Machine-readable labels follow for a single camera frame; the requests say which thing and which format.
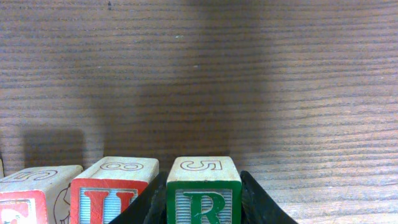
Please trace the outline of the red U block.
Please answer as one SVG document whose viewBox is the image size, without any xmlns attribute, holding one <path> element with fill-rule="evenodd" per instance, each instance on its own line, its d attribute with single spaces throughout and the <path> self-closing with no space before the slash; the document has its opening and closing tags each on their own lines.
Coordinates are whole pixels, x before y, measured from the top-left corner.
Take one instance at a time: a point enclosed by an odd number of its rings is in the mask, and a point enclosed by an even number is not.
<svg viewBox="0 0 398 224">
<path fill-rule="evenodd" d="M 110 223 L 159 173 L 159 161 L 145 157 L 107 156 L 71 182 L 72 223 Z"/>
</svg>

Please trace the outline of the red E block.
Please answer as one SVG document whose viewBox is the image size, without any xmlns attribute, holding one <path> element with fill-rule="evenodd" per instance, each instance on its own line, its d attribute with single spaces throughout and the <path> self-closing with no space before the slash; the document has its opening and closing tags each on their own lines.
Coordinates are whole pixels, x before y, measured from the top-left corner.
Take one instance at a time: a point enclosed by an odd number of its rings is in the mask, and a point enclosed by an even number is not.
<svg viewBox="0 0 398 224">
<path fill-rule="evenodd" d="M 1 223 L 71 222 L 72 180 L 80 165 L 31 167 L 1 179 Z"/>
</svg>

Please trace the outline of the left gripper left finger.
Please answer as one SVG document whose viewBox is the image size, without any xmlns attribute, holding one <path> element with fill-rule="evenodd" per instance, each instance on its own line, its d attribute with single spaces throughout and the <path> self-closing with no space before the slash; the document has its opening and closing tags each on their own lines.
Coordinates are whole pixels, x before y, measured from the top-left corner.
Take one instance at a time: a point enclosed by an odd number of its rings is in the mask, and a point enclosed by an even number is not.
<svg viewBox="0 0 398 224">
<path fill-rule="evenodd" d="M 109 224 L 166 224 L 167 177 L 167 172 L 159 172 L 127 209 Z"/>
</svg>

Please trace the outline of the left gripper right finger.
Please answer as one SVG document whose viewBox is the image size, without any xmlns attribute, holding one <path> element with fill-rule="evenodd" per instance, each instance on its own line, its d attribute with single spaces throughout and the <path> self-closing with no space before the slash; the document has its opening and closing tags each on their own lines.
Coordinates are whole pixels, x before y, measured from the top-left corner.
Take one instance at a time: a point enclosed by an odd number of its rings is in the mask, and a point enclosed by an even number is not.
<svg viewBox="0 0 398 224">
<path fill-rule="evenodd" d="M 240 173 L 242 181 L 243 224 L 297 224 L 246 170 Z"/>
</svg>

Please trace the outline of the green N block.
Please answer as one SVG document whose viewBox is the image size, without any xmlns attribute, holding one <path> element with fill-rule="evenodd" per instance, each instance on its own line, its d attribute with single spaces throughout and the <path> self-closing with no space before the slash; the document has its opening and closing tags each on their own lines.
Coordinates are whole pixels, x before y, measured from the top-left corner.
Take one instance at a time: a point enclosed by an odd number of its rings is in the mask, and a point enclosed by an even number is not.
<svg viewBox="0 0 398 224">
<path fill-rule="evenodd" d="M 0 179 L 4 178 L 4 164 L 2 159 L 0 159 Z"/>
</svg>

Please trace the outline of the green R block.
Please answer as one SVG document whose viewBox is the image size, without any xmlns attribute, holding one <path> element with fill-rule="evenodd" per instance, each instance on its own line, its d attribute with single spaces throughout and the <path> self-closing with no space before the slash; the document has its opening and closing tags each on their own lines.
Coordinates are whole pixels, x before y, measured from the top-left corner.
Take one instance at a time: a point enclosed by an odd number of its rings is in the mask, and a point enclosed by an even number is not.
<svg viewBox="0 0 398 224">
<path fill-rule="evenodd" d="M 242 186 L 229 156 L 178 157 L 167 177 L 167 223 L 240 224 Z"/>
</svg>

